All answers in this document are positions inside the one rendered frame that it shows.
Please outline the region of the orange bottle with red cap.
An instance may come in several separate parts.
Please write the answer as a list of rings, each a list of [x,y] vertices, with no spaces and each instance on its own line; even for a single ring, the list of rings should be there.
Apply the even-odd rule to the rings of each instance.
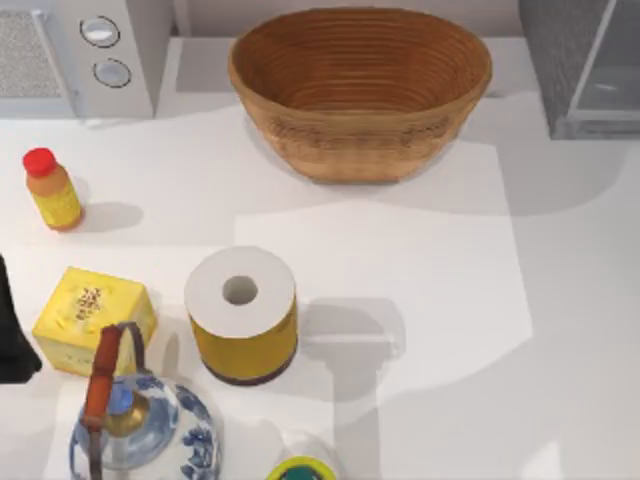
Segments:
[[[66,169],[45,147],[30,149],[23,156],[26,186],[44,221],[53,230],[69,230],[84,215],[83,206]]]

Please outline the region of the round microwave knob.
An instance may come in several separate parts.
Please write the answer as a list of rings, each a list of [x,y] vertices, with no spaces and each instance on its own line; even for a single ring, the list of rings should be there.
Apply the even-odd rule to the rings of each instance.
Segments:
[[[81,20],[79,31],[82,38],[96,48],[111,48],[119,42],[121,37],[116,23],[105,16]]]
[[[132,79],[129,67],[123,62],[111,58],[95,63],[93,75],[100,84],[111,89],[124,88]]]

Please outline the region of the pale microwave oven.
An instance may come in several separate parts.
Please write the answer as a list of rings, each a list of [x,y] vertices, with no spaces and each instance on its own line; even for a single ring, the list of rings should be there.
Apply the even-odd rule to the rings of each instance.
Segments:
[[[115,46],[82,38],[96,16],[118,26]],[[0,119],[154,117],[174,27],[173,0],[0,0]],[[94,78],[109,58],[131,70],[126,87]]]

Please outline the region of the blue and white teapot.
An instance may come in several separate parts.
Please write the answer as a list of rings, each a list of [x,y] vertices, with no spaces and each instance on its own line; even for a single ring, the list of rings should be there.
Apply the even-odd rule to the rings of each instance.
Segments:
[[[125,322],[101,331],[68,458],[71,480],[219,480],[222,442],[191,389],[146,367]]]

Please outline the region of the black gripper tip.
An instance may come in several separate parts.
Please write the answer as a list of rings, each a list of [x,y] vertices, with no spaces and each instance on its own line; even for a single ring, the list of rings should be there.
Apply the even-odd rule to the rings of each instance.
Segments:
[[[42,362],[19,323],[0,254],[0,385],[26,384],[41,369]]]

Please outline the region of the yellow box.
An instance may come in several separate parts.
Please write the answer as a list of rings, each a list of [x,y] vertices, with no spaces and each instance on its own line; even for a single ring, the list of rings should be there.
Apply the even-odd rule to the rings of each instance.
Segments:
[[[69,267],[37,319],[32,333],[57,370],[89,376],[101,330],[133,322],[145,344],[157,326],[146,287],[132,280]]]

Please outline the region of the brown woven basket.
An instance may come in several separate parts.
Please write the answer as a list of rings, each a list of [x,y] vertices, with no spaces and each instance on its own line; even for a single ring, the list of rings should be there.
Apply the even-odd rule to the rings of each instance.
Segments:
[[[443,18],[334,7],[239,37],[229,78],[271,149],[325,183],[391,183],[452,142],[493,73],[486,44]]]

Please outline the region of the toilet paper roll yellow wrapper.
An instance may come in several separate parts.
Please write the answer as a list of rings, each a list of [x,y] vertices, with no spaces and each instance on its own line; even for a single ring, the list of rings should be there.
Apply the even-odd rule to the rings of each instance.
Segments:
[[[294,359],[296,285],[273,253],[235,246],[207,256],[187,279],[184,303],[202,362],[219,380],[259,385]]]

